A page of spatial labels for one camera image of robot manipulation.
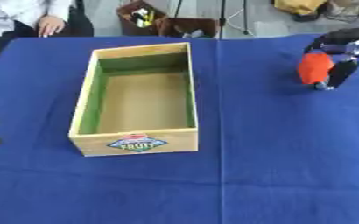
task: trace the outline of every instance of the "wooden box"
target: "wooden box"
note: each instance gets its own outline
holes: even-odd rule
[[[69,137],[85,156],[197,151],[190,45],[93,51]]]

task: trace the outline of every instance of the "white sleeve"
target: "white sleeve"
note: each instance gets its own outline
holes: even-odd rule
[[[72,0],[49,0],[49,9],[47,15],[62,18],[67,22],[69,18],[69,7]]]

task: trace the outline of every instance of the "cardboard box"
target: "cardboard box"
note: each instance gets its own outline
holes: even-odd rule
[[[138,27],[130,20],[131,13],[142,8],[148,11],[155,11],[155,18],[152,21],[152,24],[147,27]],[[167,17],[163,11],[158,10],[157,8],[142,0],[127,3],[126,5],[119,7],[116,10],[116,13],[120,19],[123,35],[126,36],[156,36],[158,35],[157,22],[160,19]]]
[[[197,151],[189,43],[94,51],[69,137],[85,156]]]

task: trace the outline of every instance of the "blue table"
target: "blue table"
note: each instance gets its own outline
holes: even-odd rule
[[[200,150],[121,157],[67,139],[91,51],[182,40],[15,41],[0,57],[0,224],[359,223],[359,71],[303,88],[312,38],[192,40]]]

